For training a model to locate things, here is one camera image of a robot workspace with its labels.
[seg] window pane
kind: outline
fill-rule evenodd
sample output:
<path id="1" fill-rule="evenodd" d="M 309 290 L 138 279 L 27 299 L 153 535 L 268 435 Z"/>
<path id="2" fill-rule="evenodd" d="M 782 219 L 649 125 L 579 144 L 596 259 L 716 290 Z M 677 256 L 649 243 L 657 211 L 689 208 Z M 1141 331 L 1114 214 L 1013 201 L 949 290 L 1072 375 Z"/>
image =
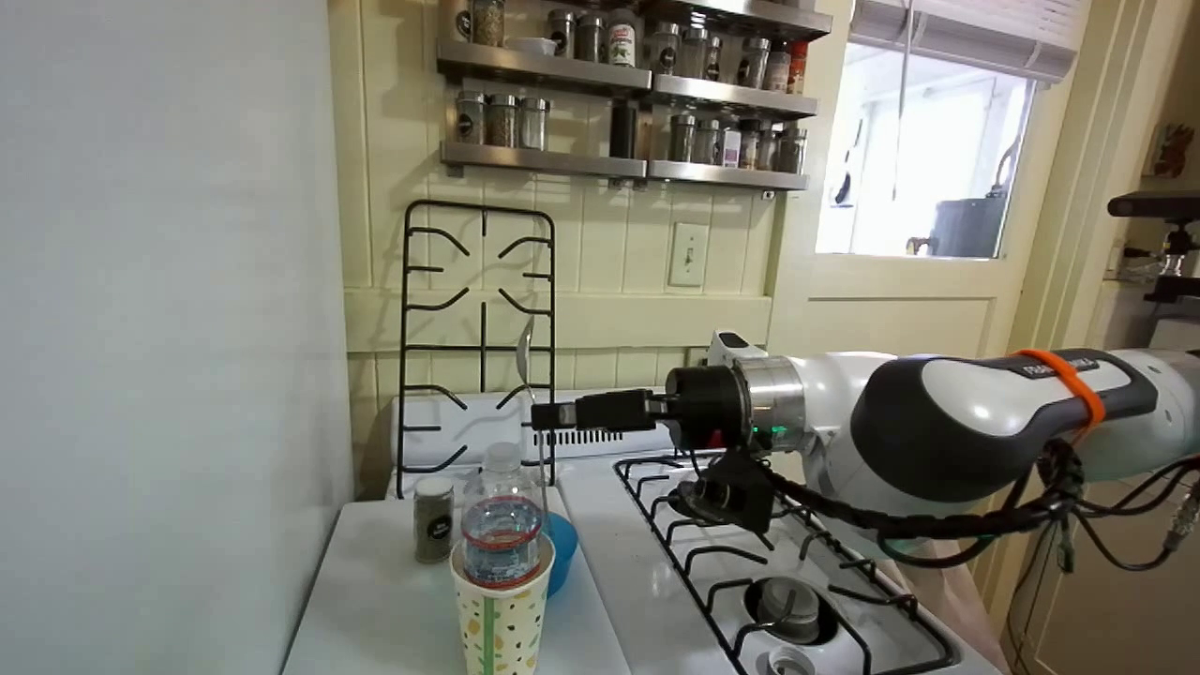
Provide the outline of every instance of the window pane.
<path id="1" fill-rule="evenodd" d="M 817 251 L 991 259 L 1028 121 L 1028 79 L 847 48 Z"/>

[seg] white stove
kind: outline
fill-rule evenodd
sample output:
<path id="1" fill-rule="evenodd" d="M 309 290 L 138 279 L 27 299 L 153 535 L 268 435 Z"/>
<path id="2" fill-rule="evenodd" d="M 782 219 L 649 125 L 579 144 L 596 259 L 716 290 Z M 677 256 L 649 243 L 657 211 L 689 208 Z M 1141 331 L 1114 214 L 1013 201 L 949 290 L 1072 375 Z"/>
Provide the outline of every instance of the white stove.
<path id="1" fill-rule="evenodd" d="M 411 461 L 452 449 L 463 469 L 494 440 L 494 403 L 463 399 L 411 406 Z M 994 668 L 923 613 L 876 563 L 851 554 L 817 519 L 783 511 L 766 535 L 702 525 L 673 505 L 714 459 L 677 459 L 669 435 L 569 435 L 558 448 L 558 493 L 581 533 L 606 616 L 639 675 L 844 675 Z"/>

